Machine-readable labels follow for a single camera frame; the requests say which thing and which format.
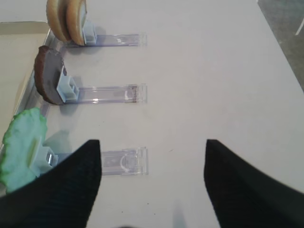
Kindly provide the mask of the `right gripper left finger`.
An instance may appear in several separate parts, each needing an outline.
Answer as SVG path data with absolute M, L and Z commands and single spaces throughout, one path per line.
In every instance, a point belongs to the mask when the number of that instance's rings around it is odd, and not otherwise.
M 0 199 L 2 228 L 84 228 L 102 177 L 99 140 L 89 140 L 51 171 Z

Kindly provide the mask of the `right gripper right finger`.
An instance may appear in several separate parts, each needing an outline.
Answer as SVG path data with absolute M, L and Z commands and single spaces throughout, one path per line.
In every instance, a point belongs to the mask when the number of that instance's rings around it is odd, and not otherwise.
M 302 228 L 304 195 L 208 139 L 204 182 L 222 228 Z

